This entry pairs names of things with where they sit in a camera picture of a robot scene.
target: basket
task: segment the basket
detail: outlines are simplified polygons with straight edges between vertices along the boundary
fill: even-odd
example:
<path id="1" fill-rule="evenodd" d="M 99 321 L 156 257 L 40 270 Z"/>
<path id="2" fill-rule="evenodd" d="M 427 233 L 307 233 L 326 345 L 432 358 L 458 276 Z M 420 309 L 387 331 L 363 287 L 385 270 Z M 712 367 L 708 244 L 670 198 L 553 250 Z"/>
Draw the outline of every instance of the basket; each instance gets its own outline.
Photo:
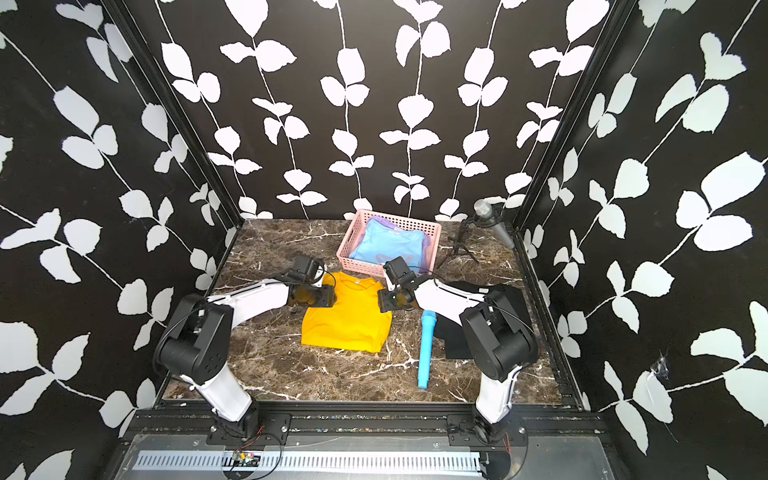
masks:
<path id="1" fill-rule="evenodd" d="M 353 260 L 349 258 L 349 255 L 357 248 L 360 243 L 360 237 L 366 232 L 366 225 L 371 217 L 386 218 L 390 222 L 394 223 L 403 230 L 421 230 L 427 236 L 429 236 L 429 247 L 426 250 L 429 263 L 427 268 L 432 271 L 435 267 L 435 258 L 437 257 L 438 242 L 440 241 L 440 231 L 442 227 L 439 223 L 425 222 L 424 220 L 417 220 L 415 218 L 398 217 L 390 214 L 380 214 L 379 212 L 372 212 L 371 210 L 358 210 L 355 214 L 355 218 L 352 219 L 352 223 L 346 230 L 344 240 L 342 240 L 341 246 L 336 251 L 336 257 L 341 263 L 341 267 L 345 270 L 351 270 L 353 272 L 367 273 L 372 276 L 384 277 L 384 266 L 376 263 L 361 262 L 360 260 Z"/>

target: yellow t-shirt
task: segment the yellow t-shirt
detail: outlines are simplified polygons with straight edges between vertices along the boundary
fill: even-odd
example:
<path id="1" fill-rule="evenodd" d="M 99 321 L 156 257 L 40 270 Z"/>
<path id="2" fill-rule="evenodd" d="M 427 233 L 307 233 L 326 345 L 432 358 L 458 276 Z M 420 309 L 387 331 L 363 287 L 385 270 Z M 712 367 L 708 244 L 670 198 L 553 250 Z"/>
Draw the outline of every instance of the yellow t-shirt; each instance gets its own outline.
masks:
<path id="1" fill-rule="evenodd" d="M 330 308 L 309 308 L 301 326 L 301 343 L 332 349 L 380 352 L 392 325 L 392 312 L 379 311 L 382 284 L 344 272 L 336 277 L 336 302 Z M 325 275 L 323 284 L 333 285 Z"/>

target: wall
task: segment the wall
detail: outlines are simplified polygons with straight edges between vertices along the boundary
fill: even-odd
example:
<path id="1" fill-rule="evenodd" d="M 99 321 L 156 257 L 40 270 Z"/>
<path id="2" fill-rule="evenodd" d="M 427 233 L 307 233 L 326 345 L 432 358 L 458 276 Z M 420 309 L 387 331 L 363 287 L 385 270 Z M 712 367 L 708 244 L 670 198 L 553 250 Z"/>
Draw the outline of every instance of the wall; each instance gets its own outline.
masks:
<path id="1" fill-rule="evenodd" d="M 635 478 L 768 477 L 766 27 L 760 0 L 639 2 L 525 222 Z"/>
<path id="2" fill-rule="evenodd" d="M 101 6 L 1 0 L 0 32 L 0 478 L 94 478 L 233 223 Z"/>
<path id="3" fill-rule="evenodd" d="M 522 202 L 609 9 L 607 0 L 127 5 L 243 218 L 372 208 L 440 220 L 462 219 L 480 197 Z"/>

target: marble table surface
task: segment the marble table surface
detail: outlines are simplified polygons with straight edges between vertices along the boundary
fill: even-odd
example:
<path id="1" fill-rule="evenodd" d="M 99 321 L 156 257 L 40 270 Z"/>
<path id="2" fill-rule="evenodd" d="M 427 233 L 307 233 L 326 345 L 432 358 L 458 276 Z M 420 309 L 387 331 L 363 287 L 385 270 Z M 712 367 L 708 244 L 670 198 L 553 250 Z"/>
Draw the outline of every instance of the marble table surface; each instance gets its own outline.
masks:
<path id="1" fill-rule="evenodd" d="M 336 258 L 348 220 L 249 220 L 243 226 L 214 293 L 286 270 L 299 253 L 322 257 L 330 272 L 339 271 Z M 442 224 L 435 265 L 450 251 L 449 236 L 458 223 Z M 437 273 L 448 281 L 466 280 L 490 285 L 523 287 L 514 252 L 504 248 L 487 230 L 472 227 L 466 240 L 480 264 L 470 257 L 453 257 Z M 365 277 L 360 273 L 346 273 Z M 528 311 L 539 341 L 539 360 L 521 372 L 514 402 L 561 404 L 562 398 L 549 362 L 549 345 L 540 333 L 531 295 L 524 290 Z M 229 364 L 241 385 L 261 400 L 333 400 L 386 402 L 474 402 L 480 390 L 480 370 L 471 360 L 445 358 L 444 342 L 434 339 L 429 387 L 417 386 L 422 311 L 392 315 L 389 338 L 380 353 L 327 349 L 301 344 L 306 307 L 284 306 L 265 312 L 232 332 Z M 171 380 L 165 399 L 200 398 L 186 383 Z"/>

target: metal grille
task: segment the metal grille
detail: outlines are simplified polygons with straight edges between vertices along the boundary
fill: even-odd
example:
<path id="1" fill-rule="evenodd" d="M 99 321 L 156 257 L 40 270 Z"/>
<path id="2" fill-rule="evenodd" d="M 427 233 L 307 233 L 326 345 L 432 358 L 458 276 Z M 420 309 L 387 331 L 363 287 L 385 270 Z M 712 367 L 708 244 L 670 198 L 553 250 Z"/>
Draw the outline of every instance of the metal grille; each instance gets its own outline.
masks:
<path id="1" fill-rule="evenodd" d="M 254 452 L 261 456 L 258 467 L 235 467 L 235 471 L 269 471 L 279 452 Z M 186 450 L 142 450 L 133 470 L 216 471 L 232 467 L 232 452 Z M 284 452 L 277 470 L 284 472 L 335 472 L 479 476 L 477 452 Z"/>

